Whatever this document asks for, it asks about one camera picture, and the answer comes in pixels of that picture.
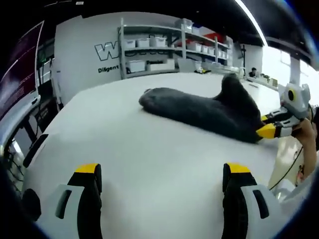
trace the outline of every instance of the gray cloth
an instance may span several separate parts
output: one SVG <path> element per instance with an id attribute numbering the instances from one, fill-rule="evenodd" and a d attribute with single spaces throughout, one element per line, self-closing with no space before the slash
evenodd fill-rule
<path id="1" fill-rule="evenodd" d="M 222 91 L 214 98 L 187 94 L 170 88 L 146 90 L 139 103 L 144 110 L 243 142 L 256 143 L 256 130 L 264 124 L 254 100 L 236 74 L 222 80 Z"/>

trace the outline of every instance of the white table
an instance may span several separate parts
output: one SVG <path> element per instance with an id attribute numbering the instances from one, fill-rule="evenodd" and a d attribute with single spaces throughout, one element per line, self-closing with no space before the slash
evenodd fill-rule
<path id="1" fill-rule="evenodd" d="M 260 85 L 263 85 L 263 86 L 266 86 L 266 87 L 268 87 L 269 89 L 272 89 L 272 90 L 274 90 L 274 91 L 278 91 L 278 88 L 272 86 L 271 84 L 269 84 L 269 83 L 267 82 L 267 79 L 264 78 L 264 77 L 259 77 L 259 78 L 247 77 L 247 80 L 252 81 L 252 82 L 254 82 L 254 83 L 257 83 L 257 84 L 260 84 Z"/>
<path id="2" fill-rule="evenodd" d="M 97 162 L 102 166 L 104 238 L 221 238 L 223 164 L 242 163 L 266 185 L 277 147 L 241 143 L 153 116 L 138 103 L 154 87 L 212 97 L 220 92 L 221 79 L 161 74 L 80 92 L 44 132 L 49 137 L 28 168 L 25 188 L 33 188 L 43 202 L 80 164 Z M 262 114 L 279 106 L 277 92 L 243 85 Z"/>

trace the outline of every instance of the person's arm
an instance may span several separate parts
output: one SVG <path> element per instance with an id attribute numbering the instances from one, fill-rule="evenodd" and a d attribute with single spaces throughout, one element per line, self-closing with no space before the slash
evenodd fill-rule
<path id="1" fill-rule="evenodd" d="M 308 119 L 304 119 L 294 130 L 294 137 L 299 140 L 304 148 L 304 176 L 305 180 L 315 169 L 317 162 L 316 134 Z"/>
<path id="2" fill-rule="evenodd" d="M 316 142 L 309 142 L 304 145 L 304 180 L 314 171 L 316 162 Z"/>

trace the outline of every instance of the storage box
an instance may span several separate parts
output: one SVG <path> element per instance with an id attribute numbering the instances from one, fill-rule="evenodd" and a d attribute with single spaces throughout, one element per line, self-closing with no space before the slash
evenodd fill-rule
<path id="1" fill-rule="evenodd" d="M 144 71 L 145 66 L 146 66 L 146 62 L 143 60 L 133 60 L 133 61 L 129 61 L 127 63 L 127 66 L 130 69 L 131 73 Z"/>
<path id="2" fill-rule="evenodd" d="M 166 38 L 165 37 L 152 37 L 150 39 L 150 46 L 166 47 Z"/>
<path id="3" fill-rule="evenodd" d="M 222 51 L 221 57 L 226 59 L 227 58 L 227 53 L 225 51 Z"/>
<path id="4" fill-rule="evenodd" d="M 192 33 L 193 22 L 188 19 L 179 19 L 175 22 L 175 27 L 182 29 L 184 27 L 185 32 Z"/>
<path id="5" fill-rule="evenodd" d="M 197 28 L 197 27 L 192 27 L 192 33 L 193 34 L 195 34 L 195 35 L 200 35 L 200 33 L 199 33 L 199 28 Z"/>
<path id="6" fill-rule="evenodd" d="M 125 40 L 125 49 L 132 49 L 135 48 L 136 46 L 136 41 L 135 40 Z"/>
<path id="7" fill-rule="evenodd" d="M 201 52 L 201 44 L 199 44 L 197 42 L 191 42 L 191 43 L 187 44 L 187 48 L 188 48 L 188 50 Z"/>
<path id="8" fill-rule="evenodd" d="M 150 39 L 149 38 L 140 38 L 136 40 L 137 47 L 150 47 Z"/>
<path id="9" fill-rule="evenodd" d="M 215 55 L 215 48 L 214 47 L 209 47 L 208 48 L 208 54 L 211 55 L 211 56 L 214 56 Z"/>
<path id="10" fill-rule="evenodd" d="M 148 71 L 174 70 L 175 60 L 167 59 L 165 63 L 162 63 L 162 64 L 149 64 L 146 66 L 146 69 Z"/>
<path id="11" fill-rule="evenodd" d="M 195 68 L 196 70 L 200 70 L 201 69 L 201 61 L 195 61 Z"/>
<path id="12" fill-rule="evenodd" d="M 223 57 L 223 52 L 221 49 L 218 49 L 218 57 Z"/>
<path id="13" fill-rule="evenodd" d="M 208 54 L 208 46 L 202 45 L 202 46 L 201 46 L 201 52 Z"/>

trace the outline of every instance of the ceiling light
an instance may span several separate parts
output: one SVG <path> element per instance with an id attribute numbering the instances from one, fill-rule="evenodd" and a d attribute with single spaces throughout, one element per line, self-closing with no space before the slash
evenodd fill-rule
<path id="1" fill-rule="evenodd" d="M 254 27 L 256 28 L 261 40 L 263 41 L 265 46 L 268 46 L 267 41 L 265 39 L 265 36 L 263 32 L 261 31 L 261 28 L 259 27 L 257 21 L 255 20 L 254 16 L 251 14 L 251 12 L 248 10 L 248 8 L 244 5 L 244 3 L 241 0 L 235 0 L 235 2 L 241 7 L 241 9 L 246 13 L 250 21 L 253 23 Z"/>

